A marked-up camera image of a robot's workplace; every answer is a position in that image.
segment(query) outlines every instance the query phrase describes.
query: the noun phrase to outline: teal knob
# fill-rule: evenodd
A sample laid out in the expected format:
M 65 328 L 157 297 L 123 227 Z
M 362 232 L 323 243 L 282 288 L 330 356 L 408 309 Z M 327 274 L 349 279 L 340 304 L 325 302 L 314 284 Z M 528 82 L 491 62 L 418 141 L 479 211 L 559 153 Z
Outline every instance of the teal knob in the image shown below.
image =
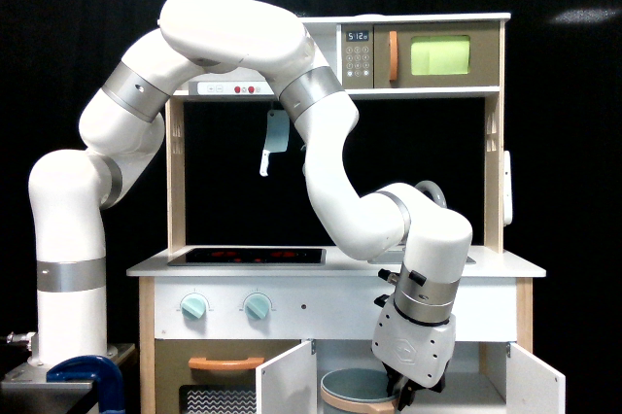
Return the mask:
M 201 294 L 188 294 L 182 300 L 182 314 L 188 320 L 198 320 L 205 315 L 207 301 Z
M 253 293 L 244 301 L 244 312 L 250 319 L 263 320 L 270 311 L 270 299 L 265 294 Z

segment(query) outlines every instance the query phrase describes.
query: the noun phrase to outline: cleaver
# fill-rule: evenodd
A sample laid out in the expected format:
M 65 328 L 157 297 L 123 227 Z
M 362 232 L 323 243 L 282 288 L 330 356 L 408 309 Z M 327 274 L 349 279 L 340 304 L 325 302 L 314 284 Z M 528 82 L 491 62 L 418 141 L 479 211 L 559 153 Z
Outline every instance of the cleaver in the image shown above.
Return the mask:
M 268 124 L 265 132 L 265 143 L 261 154 L 259 173 L 265 177 L 268 175 L 270 154 L 279 154 L 288 149 L 290 140 L 290 117 L 285 110 L 268 111 Z

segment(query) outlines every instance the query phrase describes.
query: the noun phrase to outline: orange handle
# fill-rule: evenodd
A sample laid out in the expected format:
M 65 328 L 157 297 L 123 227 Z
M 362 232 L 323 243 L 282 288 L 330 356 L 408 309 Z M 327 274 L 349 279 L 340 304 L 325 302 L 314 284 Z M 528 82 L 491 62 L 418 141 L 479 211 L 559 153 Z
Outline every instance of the orange handle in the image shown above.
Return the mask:
M 391 73 L 389 81 L 397 80 L 397 32 L 389 32 L 389 52 L 391 54 Z
M 188 367 L 197 370 L 251 370 L 265 362 L 265 358 L 248 358 L 245 361 L 208 361 L 205 358 L 190 358 Z

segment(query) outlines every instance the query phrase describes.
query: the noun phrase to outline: cabinet door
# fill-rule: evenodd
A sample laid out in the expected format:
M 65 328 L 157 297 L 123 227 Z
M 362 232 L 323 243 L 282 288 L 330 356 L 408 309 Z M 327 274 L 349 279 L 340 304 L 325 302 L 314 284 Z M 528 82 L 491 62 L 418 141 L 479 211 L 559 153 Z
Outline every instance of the cabinet door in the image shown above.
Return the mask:
M 507 414 L 563 414 L 566 376 L 516 343 L 507 359 Z
M 317 373 L 312 341 L 257 367 L 258 414 L 317 414 Z

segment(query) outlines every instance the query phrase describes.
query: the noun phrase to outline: silver ring band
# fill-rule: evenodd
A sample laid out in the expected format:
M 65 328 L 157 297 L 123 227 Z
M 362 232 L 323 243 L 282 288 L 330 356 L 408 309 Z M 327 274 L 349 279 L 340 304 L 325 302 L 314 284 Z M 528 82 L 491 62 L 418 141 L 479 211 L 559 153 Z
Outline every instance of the silver ring band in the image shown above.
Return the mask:
M 286 86 L 279 101 L 290 119 L 295 122 L 315 103 L 339 91 L 344 89 L 332 70 L 327 66 L 316 67 Z
M 406 244 L 406 240 L 408 239 L 408 232 L 410 232 L 410 224 L 411 224 L 410 212 L 408 211 L 408 207 L 406 207 L 404 202 L 402 202 L 401 199 L 394 193 L 387 192 L 386 190 L 378 190 L 376 193 L 382 193 L 383 195 L 392 199 L 394 203 L 397 205 L 399 212 L 404 218 L 404 235 L 402 236 L 401 241 L 399 241 L 399 244 L 402 244 L 402 245 Z
M 460 279 L 452 283 L 435 283 L 427 279 L 422 286 L 410 278 L 410 272 L 402 264 L 396 285 L 396 307 L 417 322 L 444 322 L 451 315 L 459 284 Z
M 100 210 L 106 210 L 107 208 L 112 207 L 117 202 L 117 200 L 119 200 L 121 190 L 123 188 L 123 174 L 121 173 L 121 169 L 119 168 L 119 166 L 109 156 L 100 155 L 99 159 L 106 163 L 106 166 L 108 166 L 112 178 L 112 185 L 110 186 L 110 193 L 108 194 L 108 198 L 99 207 Z
M 169 99 L 169 95 L 152 86 L 122 62 L 101 89 L 119 106 L 145 122 L 152 122 Z
M 37 260 L 37 290 L 74 293 L 106 286 L 106 258 L 82 261 Z

